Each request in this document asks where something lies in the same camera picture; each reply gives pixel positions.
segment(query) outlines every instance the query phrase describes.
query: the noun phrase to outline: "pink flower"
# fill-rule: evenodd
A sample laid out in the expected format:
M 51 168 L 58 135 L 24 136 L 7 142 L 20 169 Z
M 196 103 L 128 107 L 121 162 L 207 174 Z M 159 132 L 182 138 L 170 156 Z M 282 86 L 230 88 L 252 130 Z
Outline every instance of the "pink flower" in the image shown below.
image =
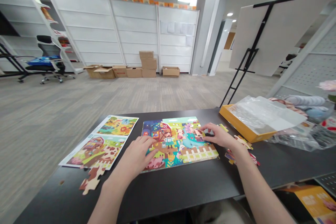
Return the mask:
M 321 88 L 325 91 L 331 91 L 335 92 L 336 91 L 336 80 L 326 80 L 324 82 L 320 82 L 320 85 L 318 88 Z

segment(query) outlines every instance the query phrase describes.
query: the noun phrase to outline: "office chair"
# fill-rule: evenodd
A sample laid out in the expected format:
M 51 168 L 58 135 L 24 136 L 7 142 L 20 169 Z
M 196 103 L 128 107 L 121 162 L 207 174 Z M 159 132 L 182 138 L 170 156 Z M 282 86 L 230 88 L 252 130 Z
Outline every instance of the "office chair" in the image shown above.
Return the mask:
M 44 44 L 38 43 L 38 47 L 42 50 L 43 54 L 42 57 L 51 57 L 54 55 L 60 56 L 61 53 L 61 48 L 57 46 L 55 43 L 53 43 L 52 39 L 50 36 L 45 36 L 45 35 L 38 35 L 36 36 L 37 40 L 39 42 L 42 42 Z M 45 81 L 49 81 L 52 78 L 57 78 L 60 83 L 63 83 L 62 77 L 72 77 L 75 79 L 74 76 L 72 75 L 65 75 L 65 65 L 63 63 L 63 60 L 61 58 L 57 59 L 50 59 L 50 65 L 30 65 L 27 66 L 27 70 L 31 71 L 44 71 L 45 73 L 42 73 L 42 75 L 46 75 L 46 72 L 52 72 L 52 76 L 46 76 L 44 79 L 41 81 L 40 84 L 45 84 Z

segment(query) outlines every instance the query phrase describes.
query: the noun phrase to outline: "black table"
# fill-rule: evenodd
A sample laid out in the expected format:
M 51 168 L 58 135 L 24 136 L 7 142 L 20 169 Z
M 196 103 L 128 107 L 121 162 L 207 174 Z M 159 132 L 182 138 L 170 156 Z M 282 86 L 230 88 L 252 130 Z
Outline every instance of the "black table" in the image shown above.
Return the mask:
M 230 134 L 238 134 L 218 112 L 219 108 L 125 114 L 123 116 L 139 117 L 139 120 L 116 163 L 131 141 L 141 135 L 143 122 L 148 120 L 196 116 L 202 125 L 207 122 L 223 123 L 228 127 Z M 85 137 L 105 117 L 100 117 Z M 306 152 L 281 144 L 258 142 L 253 144 L 253 148 L 252 153 L 260 162 L 259 170 L 271 188 L 336 171 L 336 147 Z M 124 195 L 118 222 L 140 220 L 243 195 L 237 167 L 229 164 L 228 159 L 224 157 L 223 148 L 216 146 L 216 149 L 220 160 L 214 159 L 140 174 Z M 96 190 L 91 190 L 83 196 L 79 186 L 85 178 L 88 178 L 88 171 L 59 167 L 15 223 L 87 223 L 98 200 L 102 182 L 107 179 L 111 171 L 105 172 L 101 177 Z

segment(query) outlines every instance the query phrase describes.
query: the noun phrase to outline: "white shelving unit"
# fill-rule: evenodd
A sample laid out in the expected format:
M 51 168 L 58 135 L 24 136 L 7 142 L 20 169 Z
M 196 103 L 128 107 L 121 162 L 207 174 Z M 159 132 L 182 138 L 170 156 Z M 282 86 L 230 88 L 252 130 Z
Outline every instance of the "white shelving unit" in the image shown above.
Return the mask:
M 139 51 L 154 51 L 159 72 L 157 6 L 111 0 L 126 65 L 141 67 Z
M 82 63 L 104 66 L 126 62 L 118 41 L 110 0 L 51 0 Z
M 336 79 L 336 9 L 301 50 L 290 67 L 268 93 L 267 98 L 288 95 L 322 96 L 320 82 Z
M 37 46 L 37 35 L 51 36 L 54 43 L 61 46 L 50 27 L 50 21 L 42 13 L 41 7 L 50 8 L 35 0 L 0 0 L 1 12 L 20 35 L 20 37 L 1 36 L 1 40 L 13 55 L 41 57 L 42 51 Z M 77 74 L 83 71 L 83 69 L 75 69 L 72 66 L 63 50 L 61 58 L 64 60 L 67 72 Z M 17 71 L 6 59 L 1 59 L 0 68 L 3 71 Z
M 160 24 L 160 69 L 163 66 L 179 67 L 181 72 L 190 73 L 197 31 L 198 11 L 161 6 L 158 8 Z M 192 46 L 186 45 L 186 35 L 162 33 L 161 22 L 192 23 L 194 25 Z

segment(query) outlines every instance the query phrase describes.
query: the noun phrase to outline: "pink pig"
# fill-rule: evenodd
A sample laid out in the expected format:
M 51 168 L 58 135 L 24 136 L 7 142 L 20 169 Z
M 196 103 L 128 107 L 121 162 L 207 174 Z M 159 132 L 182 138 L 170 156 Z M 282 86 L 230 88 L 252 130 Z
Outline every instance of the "pink pig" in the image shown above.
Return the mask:
M 158 158 L 153 158 L 149 164 L 146 166 L 147 169 L 157 169 L 164 165 L 163 156 Z

